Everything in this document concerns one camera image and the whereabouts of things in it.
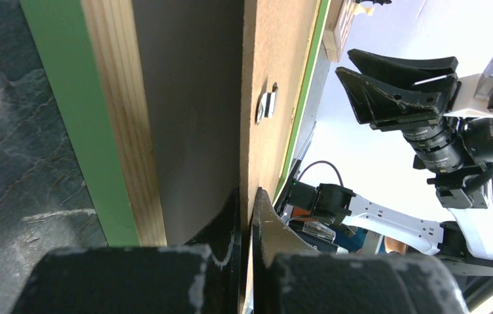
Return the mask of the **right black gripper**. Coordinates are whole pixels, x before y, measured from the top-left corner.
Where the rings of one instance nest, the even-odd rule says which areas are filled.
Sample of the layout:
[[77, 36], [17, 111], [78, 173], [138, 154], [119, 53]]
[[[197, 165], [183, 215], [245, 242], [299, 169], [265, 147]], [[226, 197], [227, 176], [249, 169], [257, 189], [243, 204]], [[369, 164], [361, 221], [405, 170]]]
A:
[[465, 154], [456, 124], [445, 116], [461, 86], [454, 56], [410, 60], [360, 49], [347, 52], [356, 70], [338, 67], [357, 122], [372, 130], [400, 131], [420, 167], [452, 173]]

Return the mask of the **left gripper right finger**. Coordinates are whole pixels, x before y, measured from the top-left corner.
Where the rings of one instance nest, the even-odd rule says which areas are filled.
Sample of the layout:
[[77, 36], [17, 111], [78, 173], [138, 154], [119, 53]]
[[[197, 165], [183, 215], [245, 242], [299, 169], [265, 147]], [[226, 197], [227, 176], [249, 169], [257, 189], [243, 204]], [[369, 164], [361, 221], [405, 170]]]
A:
[[255, 313], [467, 312], [437, 258], [320, 253], [280, 220], [263, 188], [251, 209]]

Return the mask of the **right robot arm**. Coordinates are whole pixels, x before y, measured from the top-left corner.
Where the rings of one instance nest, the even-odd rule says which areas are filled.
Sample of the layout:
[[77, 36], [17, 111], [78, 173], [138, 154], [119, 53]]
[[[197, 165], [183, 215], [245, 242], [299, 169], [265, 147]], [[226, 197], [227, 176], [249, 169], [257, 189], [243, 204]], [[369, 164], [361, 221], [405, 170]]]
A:
[[493, 57], [482, 73], [459, 77], [454, 57], [409, 60], [352, 49], [355, 69], [335, 71], [360, 124], [400, 131], [414, 150], [413, 168], [452, 220], [407, 215], [364, 198], [343, 183], [311, 186], [292, 171], [276, 212], [302, 237], [311, 222], [348, 234], [362, 229], [440, 258], [455, 275], [493, 277]]

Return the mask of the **brown frame backing board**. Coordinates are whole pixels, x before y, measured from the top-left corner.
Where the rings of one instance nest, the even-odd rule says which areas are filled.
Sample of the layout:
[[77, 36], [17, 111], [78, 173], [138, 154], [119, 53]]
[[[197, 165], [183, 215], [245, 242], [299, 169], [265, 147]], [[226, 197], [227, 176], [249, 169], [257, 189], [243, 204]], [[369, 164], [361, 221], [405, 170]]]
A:
[[253, 298], [250, 226], [258, 188], [282, 191], [316, 28], [328, 1], [245, 1], [240, 110], [242, 308]]

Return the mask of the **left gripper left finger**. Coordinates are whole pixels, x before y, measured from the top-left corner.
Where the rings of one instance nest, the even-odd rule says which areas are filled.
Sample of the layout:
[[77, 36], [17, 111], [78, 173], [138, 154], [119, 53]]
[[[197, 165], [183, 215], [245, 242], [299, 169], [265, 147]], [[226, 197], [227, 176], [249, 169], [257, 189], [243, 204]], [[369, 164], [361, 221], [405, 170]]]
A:
[[183, 245], [66, 247], [35, 265], [13, 313], [239, 313], [240, 193]]

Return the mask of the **light wooden picture frame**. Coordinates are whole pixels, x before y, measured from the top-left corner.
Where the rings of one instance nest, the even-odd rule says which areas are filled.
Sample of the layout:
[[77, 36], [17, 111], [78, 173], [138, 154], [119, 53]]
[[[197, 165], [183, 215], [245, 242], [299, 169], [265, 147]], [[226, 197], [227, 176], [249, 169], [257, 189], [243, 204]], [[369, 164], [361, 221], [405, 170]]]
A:
[[112, 246], [167, 242], [134, 1], [22, 1]]

